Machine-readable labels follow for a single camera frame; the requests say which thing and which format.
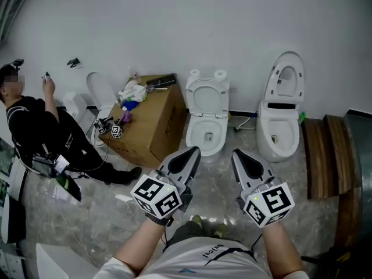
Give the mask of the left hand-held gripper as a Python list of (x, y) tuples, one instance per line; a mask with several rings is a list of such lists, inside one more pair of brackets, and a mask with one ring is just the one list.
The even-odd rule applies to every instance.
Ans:
[(188, 186), (201, 161), (201, 150), (191, 146), (168, 155), (157, 170), (142, 175), (130, 191), (145, 212), (158, 219), (175, 210), (186, 211), (193, 194)]

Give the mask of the white plastic toilet lid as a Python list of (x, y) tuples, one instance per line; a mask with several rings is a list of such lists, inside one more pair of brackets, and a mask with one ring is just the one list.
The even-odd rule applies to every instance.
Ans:
[(228, 117), (230, 81), (199, 78), (186, 86), (185, 96), (193, 116)]

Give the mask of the person's right forearm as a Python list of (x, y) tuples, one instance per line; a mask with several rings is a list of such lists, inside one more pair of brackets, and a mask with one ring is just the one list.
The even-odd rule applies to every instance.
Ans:
[(262, 228), (267, 262), (274, 279), (284, 279), (297, 271), (304, 271), (295, 245), (278, 221)]

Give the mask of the white smart toilet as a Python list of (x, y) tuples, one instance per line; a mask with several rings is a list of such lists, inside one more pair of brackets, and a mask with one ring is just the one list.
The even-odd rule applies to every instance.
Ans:
[(296, 52), (284, 52), (273, 64), (257, 113), (257, 147), (269, 162), (286, 160), (296, 152), (304, 96), (302, 59)]

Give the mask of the large cardboard box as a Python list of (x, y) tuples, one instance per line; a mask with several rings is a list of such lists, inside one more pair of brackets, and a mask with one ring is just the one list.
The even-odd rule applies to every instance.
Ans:
[(126, 161), (157, 168), (167, 155), (178, 150), (183, 136), (187, 108), (179, 84), (149, 92), (131, 114), (132, 120), (123, 126), (120, 138), (110, 138), (108, 132), (99, 139)]

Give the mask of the person's dark trousers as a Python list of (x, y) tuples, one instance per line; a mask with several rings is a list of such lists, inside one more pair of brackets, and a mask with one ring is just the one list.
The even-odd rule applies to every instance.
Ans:
[(234, 242), (239, 242), (237, 239), (232, 239), (229, 237), (224, 237), (224, 238), (218, 238), (217, 236), (213, 235), (213, 231), (217, 226), (212, 227), (211, 234), (208, 234), (207, 229), (200, 228), (196, 223), (192, 221), (186, 222), (184, 225), (179, 227), (172, 238), (167, 241), (167, 246), (172, 246), (176, 243), (183, 242), (186, 240), (200, 240), (202, 242), (207, 242), (209, 244), (213, 243), (219, 243), (222, 241), (234, 241)]

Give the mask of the curved wooden platform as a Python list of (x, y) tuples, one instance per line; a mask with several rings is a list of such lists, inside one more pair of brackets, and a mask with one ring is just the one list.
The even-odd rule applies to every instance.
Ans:
[(325, 115), (302, 123), (307, 168), (307, 198), (337, 196), (335, 246), (357, 243), (362, 218), (362, 185), (353, 141), (343, 117)]

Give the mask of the spare hand-held gripper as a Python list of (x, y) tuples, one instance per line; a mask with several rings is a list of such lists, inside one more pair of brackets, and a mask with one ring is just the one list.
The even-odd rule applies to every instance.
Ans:
[(114, 120), (113, 117), (108, 117), (106, 121), (106, 129), (111, 133), (113, 138), (121, 138), (123, 119)]
[(111, 131), (113, 125), (113, 117), (96, 118), (94, 120), (94, 127), (99, 134), (105, 134)]

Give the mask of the blue cloth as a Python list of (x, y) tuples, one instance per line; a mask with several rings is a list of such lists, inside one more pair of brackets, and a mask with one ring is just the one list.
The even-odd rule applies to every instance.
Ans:
[(134, 108), (136, 108), (138, 106), (138, 104), (139, 104), (139, 102), (137, 102), (137, 101), (132, 101), (132, 100), (128, 101), (128, 100), (125, 100), (122, 103), (122, 105), (121, 105), (121, 109), (123, 111), (129, 111), (130, 112), (131, 110), (133, 110)]

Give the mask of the white cloth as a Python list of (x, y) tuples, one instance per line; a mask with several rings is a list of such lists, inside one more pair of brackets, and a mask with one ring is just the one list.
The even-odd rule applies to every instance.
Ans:
[(141, 85), (135, 85), (132, 90), (122, 90), (119, 91), (119, 97), (126, 97), (128, 101), (137, 101), (142, 102), (146, 100), (147, 97), (147, 91), (146, 88)]

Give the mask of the black flat tool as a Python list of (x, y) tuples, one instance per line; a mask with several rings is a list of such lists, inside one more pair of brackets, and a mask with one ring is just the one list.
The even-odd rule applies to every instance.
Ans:
[(176, 83), (177, 75), (172, 73), (147, 81), (147, 87), (154, 89), (165, 88)]

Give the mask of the person's white shirt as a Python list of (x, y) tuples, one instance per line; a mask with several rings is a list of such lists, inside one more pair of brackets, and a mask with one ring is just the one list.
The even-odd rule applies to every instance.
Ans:
[(93, 279), (272, 279), (239, 242), (196, 237), (170, 246), (140, 276), (111, 258)]

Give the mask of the white ceramic fixture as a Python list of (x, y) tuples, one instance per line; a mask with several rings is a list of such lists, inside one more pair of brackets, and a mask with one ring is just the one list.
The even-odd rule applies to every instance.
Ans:
[(68, 92), (62, 101), (68, 114), (78, 123), (84, 134), (87, 134), (95, 120), (95, 115), (87, 108), (88, 105), (81, 94)]

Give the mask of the white shelf unit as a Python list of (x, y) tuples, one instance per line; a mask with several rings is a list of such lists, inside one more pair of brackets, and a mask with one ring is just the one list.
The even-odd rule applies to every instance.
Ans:
[(26, 210), (22, 205), (26, 175), (13, 147), (0, 138), (0, 238), (5, 244), (16, 244), (26, 237)]

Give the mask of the grey curtain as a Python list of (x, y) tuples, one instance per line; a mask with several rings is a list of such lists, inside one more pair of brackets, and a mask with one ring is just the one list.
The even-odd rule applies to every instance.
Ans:
[(0, 45), (6, 41), (10, 28), (26, 0), (0, 0)]

